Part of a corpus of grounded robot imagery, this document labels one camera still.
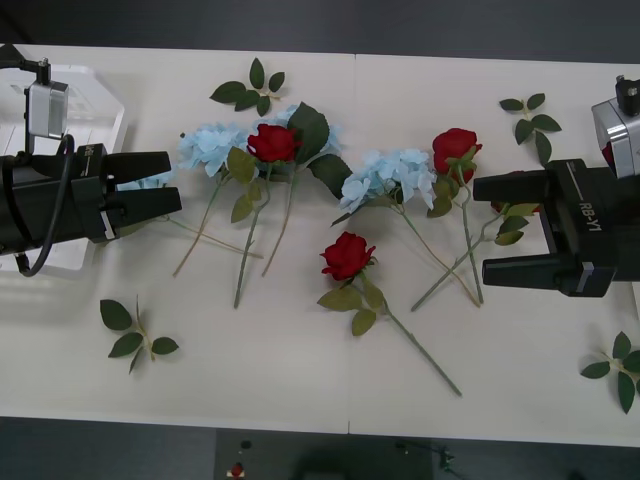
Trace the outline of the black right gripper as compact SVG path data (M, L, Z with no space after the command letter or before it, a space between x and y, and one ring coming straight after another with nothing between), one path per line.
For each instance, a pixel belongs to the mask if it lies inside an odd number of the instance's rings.
M476 201L543 202L541 221L549 248L547 254L484 260L483 283L603 297L619 262L613 215L606 204L606 189L615 180L610 168L588 167L580 159L552 161L545 171L475 179Z

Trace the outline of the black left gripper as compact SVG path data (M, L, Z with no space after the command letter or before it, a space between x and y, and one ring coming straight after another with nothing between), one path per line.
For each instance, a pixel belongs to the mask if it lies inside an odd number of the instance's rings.
M116 191L116 185L162 187L172 177L166 151L107 154L102 143L78 148L72 161L68 240L115 240L182 209L175 187Z

